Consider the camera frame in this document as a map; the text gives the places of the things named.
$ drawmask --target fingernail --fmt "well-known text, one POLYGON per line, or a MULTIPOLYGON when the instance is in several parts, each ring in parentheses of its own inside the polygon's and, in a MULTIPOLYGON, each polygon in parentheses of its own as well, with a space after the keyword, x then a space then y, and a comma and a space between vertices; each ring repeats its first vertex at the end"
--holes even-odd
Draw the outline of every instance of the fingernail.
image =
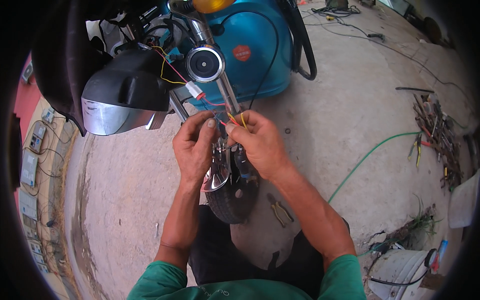
POLYGON ((207 126, 208 128, 214 128, 216 125, 215 119, 208 120, 207 126))
POLYGON ((237 125, 235 124, 232 124, 232 123, 229 123, 225 126, 225 131, 227 132, 227 134, 230 134, 230 132, 232 132, 232 130, 236 127, 237 125))

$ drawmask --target orange turn signal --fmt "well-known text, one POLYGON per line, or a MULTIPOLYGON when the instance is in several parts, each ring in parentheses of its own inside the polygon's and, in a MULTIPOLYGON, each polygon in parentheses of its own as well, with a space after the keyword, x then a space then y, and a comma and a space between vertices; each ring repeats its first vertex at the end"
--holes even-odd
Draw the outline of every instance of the orange turn signal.
POLYGON ((193 0, 194 8, 201 13, 213 13, 230 6, 236 0, 193 0))

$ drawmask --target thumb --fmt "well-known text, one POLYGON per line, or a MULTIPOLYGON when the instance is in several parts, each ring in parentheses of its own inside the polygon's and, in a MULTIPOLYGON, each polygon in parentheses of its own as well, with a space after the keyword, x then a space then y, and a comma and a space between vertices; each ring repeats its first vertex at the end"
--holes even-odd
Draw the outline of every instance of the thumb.
POLYGON ((198 140, 197 143, 195 144, 195 148, 199 149, 208 149, 210 151, 211 149, 211 143, 213 140, 213 137, 215 136, 216 133, 216 121, 213 118, 208 119, 205 121, 203 124, 202 128, 200 129, 200 132, 198 134, 198 140))
POLYGON ((253 136, 253 134, 251 134, 247 129, 232 123, 229 123, 225 126, 225 131, 235 142, 244 146, 249 143, 249 140, 253 136))

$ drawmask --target pliers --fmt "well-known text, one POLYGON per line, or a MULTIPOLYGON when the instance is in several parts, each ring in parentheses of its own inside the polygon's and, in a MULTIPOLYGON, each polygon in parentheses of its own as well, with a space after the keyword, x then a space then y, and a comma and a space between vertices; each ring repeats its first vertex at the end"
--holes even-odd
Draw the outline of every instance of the pliers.
POLYGON ((291 216, 291 214, 288 212, 288 210, 280 203, 280 201, 277 201, 275 199, 275 197, 271 194, 271 193, 267 193, 267 200, 270 202, 270 207, 273 209, 273 212, 275 214, 275 217, 277 218, 277 220, 280 222, 280 224, 282 225, 283 228, 285 228, 285 223, 283 222, 283 220, 278 216, 278 213, 277 213, 277 208, 283 210, 283 212, 287 215, 287 218, 293 222, 293 217, 291 216))
POLYGON ((419 162, 420 162, 420 155, 421 155, 421 133, 417 134, 417 137, 415 138, 415 142, 413 143, 412 147, 410 148, 410 152, 408 154, 408 160, 412 158, 412 153, 413 153, 413 148, 417 147, 418 150, 418 155, 417 155, 417 168, 419 167, 419 162))

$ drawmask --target hand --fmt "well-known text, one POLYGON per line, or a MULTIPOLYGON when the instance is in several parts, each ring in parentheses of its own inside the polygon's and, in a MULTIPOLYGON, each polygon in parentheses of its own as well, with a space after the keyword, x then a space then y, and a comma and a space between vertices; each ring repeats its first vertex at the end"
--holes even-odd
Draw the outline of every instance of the hand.
POLYGON ((207 110, 190 116, 173 138, 173 151, 184 183, 202 184, 212 165, 212 143, 220 135, 212 116, 207 110))
MULTIPOLYGON (((244 111, 243 119, 248 130, 233 123, 226 125, 228 144, 233 145, 235 142, 242 144, 248 160, 260 176, 273 181, 275 175, 282 169, 291 166, 282 138, 275 124, 258 112, 244 111)), ((235 116, 235 120, 242 124, 240 115, 235 116)))

